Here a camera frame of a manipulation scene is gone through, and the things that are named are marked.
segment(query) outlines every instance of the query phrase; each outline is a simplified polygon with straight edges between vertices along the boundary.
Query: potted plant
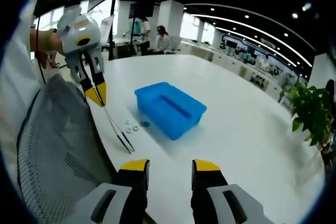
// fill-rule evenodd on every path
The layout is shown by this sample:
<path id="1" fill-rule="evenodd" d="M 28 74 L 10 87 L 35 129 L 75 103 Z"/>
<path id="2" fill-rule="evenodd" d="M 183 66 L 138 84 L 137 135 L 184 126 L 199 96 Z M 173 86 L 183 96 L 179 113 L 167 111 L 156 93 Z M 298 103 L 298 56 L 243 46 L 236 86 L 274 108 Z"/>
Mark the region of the potted plant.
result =
<path id="1" fill-rule="evenodd" d="M 329 93 L 326 89 L 317 89 L 315 86 L 306 88 L 301 83 L 286 86 L 280 94 L 288 95 L 291 104 L 291 115 L 295 116 L 292 131 L 302 125 L 302 131 L 308 130 L 305 141 L 310 140 L 310 146 L 319 143 L 331 132 L 331 107 Z"/>

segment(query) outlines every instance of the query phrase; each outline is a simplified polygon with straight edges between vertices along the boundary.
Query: woman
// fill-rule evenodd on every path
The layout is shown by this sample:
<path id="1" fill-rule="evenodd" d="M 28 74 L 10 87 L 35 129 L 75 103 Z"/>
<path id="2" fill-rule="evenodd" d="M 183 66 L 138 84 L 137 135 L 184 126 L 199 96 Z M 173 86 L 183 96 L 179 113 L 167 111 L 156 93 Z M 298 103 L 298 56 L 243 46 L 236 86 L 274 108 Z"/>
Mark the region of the woman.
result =
<path id="1" fill-rule="evenodd" d="M 141 55 L 145 55 L 149 48 L 149 35 L 151 32 L 151 26 L 146 17 L 140 17 L 141 21 L 141 36 L 143 43 L 140 45 Z"/>
<path id="2" fill-rule="evenodd" d="M 172 50 L 172 41 L 164 26 L 158 26 L 159 36 L 155 49 L 149 49 L 148 55 L 163 55 L 166 50 Z"/>

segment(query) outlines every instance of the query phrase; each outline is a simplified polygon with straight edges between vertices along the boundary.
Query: white shirt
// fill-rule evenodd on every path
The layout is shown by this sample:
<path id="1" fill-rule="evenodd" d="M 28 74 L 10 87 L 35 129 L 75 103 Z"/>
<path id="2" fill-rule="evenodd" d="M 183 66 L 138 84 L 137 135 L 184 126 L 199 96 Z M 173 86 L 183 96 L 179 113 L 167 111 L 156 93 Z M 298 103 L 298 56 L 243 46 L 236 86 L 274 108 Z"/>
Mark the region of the white shirt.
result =
<path id="1" fill-rule="evenodd" d="M 172 41 L 170 40 L 170 37 L 165 34 L 163 36 L 159 35 L 156 44 L 156 50 L 157 51 L 165 51 L 165 50 L 172 50 Z"/>
<path id="2" fill-rule="evenodd" d="M 148 21 L 144 21 L 141 23 L 141 33 L 144 34 L 146 31 L 150 31 L 151 30 L 151 26 L 149 24 Z M 148 34 L 147 36 L 143 36 L 142 40 L 143 41 L 147 41 L 148 37 L 150 34 Z"/>
<path id="3" fill-rule="evenodd" d="M 29 0 L 23 8 L 0 68 L 0 147 L 7 172 L 16 187 L 17 137 L 32 100 L 41 88 L 29 48 L 30 20 L 36 1 Z"/>

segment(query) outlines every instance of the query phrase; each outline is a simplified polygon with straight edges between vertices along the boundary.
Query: desk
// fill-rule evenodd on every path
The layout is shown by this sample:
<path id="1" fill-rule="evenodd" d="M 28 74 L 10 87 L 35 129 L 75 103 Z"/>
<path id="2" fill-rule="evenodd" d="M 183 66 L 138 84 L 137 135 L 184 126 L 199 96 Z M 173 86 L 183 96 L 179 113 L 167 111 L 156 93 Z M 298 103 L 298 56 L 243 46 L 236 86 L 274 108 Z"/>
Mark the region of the desk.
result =
<path id="1" fill-rule="evenodd" d="M 105 65 L 107 110 L 124 131 L 141 121 L 148 128 L 127 134 L 135 148 L 128 154 L 113 134 L 103 108 L 88 100 L 95 125 L 112 164 L 148 158 L 146 212 L 159 224 L 194 223 L 192 160 L 218 165 L 229 184 L 238 184 L 264 206 L 274 223 L 297 224 L 324 182 L 320 172 L 304 187 L 295 183 L 298 166 L 290 151 L 290 114 L 243 78 L 191 55 L 155 55 L 109 61 Z M 199 125 L 169 140 L 137 107 L 134 91 L 167 81 L 207 106 Z M 304 142 L 313 156 L 316 148 Z"/>
<path id="2" fill-rule="evenodd" d="M 182 54 L 195 55 L 202 59 L 211 61 L 212 63 L 235 73 L 247 81 L 250 81 L 253 73 L 256 73 L 267 81 L 263 90 L 276 101 L 280 99 L 282 87 L 267 73 L 259 71 L 252 65 L 245 64 L 234 57 L 228 56 L 221 50 L 198 43 L 182 41 L 180 50 L 180 53 Z"/>
<path id="3" fill-rule="evenodd" d="M 115 47 L 113 48 L 113 58 L 114 59 L 120 58 L 120 57 L 118 57 L 118 55 L 120 55 L 120 54 L 124 55 L 125 52 L 129 51 L 129 48 L 127 48 L 127 47 L 129 47 L 129 45 L 130 45 L 130 42 L 131 42 L 130 38 L 114 38 L 113 41 L 114 41 L 114 44 L 115 44 Z M 133 39 L 132 44 L 133 44 L 133 48 L 134 48 L 135 52 L 138 51 L 137 48 L 136 48 L 136 45 L 139 45 L 141 43 L 142 43 L 142 40 Z"/>

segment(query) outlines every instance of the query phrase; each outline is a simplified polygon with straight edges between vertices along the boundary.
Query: blue plastic box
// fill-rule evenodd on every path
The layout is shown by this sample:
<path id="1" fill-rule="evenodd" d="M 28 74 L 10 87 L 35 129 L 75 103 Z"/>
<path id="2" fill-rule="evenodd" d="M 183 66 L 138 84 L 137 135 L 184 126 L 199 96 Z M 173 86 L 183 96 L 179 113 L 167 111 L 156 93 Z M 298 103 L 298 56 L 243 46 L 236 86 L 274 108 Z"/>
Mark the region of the blue plastic box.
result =
<path id="1" fill-rule="evenodd" d="M 138 108 L 170 139 L 176 140 L 195 126 L 206 106 L 167 82 L 137 89 Z"/>

